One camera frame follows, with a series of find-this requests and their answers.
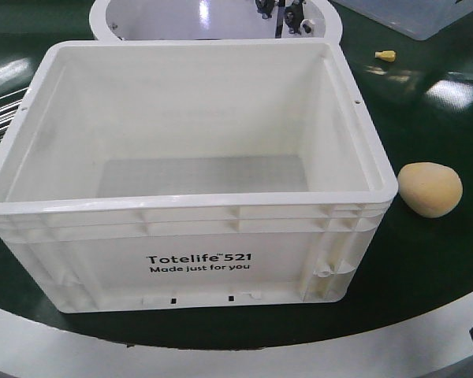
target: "plastic storage bin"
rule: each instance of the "plastic storage bin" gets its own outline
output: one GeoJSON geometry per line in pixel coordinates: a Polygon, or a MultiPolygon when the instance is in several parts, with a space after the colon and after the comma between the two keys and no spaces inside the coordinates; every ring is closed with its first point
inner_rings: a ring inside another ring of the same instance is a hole
{"type": "Polygon", "coordinates": [[[336,301],[396,192],[323,39],[62,43],[0,144],[0,237],[64,312],[336,301]]]}
{"type": "Polygon", "coordinates": [[[334,0],[422,41],[473,12],[473,0],[334,0]]]}
{"type": "MultiPolygon", "coordinates": [[[[103,42],[180,39],[266,39],[276,38],[279,6],[268,20],[256,12],[254,0],[95,0],[89,24],[103,42]]],[[[327,0],[307,0],[304,17],[311,33],[289,34],[282,22],[281,38],[322,37],[340,42],[341,20],[327,0]]]]}

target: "dark green table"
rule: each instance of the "dark green table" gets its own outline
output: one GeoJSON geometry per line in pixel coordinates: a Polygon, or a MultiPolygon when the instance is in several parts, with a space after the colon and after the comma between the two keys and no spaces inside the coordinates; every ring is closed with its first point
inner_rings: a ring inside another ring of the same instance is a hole
{"type": "MultiPolygon", "coordinates": [[[[45,51],[91,39],[92,0],[0,0],[0,95],[26,87],[45,51]]],[[[398,197],[346,297],[334,304],[59,313],[0,240],[0,308],[128,344],[239,349],[331,339],[408,319],[473,291],[473,14],[416,42],[341,6],[342,49],[396,171],[453,167],[460,205],[427,220],[398,197]],[[378,50],[398,59],[374,59],[378,50]]]]}

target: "small yellow object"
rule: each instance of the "small yellow object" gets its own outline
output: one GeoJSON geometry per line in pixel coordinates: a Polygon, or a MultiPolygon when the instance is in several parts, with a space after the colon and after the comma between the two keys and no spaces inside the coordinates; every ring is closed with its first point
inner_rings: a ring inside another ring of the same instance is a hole
{"type": "Polygon", "coordinates": [[[386,50],[386,51],[377,51],[375,57],[382,59],[383,61],[395,61],[396,60],[396,51],[386,50]]]}

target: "bin floor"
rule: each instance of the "bin floor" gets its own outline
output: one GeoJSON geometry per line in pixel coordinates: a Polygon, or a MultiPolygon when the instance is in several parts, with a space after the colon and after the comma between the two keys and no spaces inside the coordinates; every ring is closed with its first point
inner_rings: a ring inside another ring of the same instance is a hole
{"type": "Polygon", "coordinates": [[[97,196],[308,191],[296,155],[111,160],[97,196]]]}

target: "yellow potato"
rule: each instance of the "yellow potato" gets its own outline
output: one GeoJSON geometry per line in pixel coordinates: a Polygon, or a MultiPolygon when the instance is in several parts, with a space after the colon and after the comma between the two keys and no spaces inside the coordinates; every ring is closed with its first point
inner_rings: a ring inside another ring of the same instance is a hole
{"type": "Polygon", "coordinates": [[[456,171],[436,163],[408,164],[400,170],[397,182],[402,199],[426,218],[446,215],[463,195],[463,184],[456,171]]]}

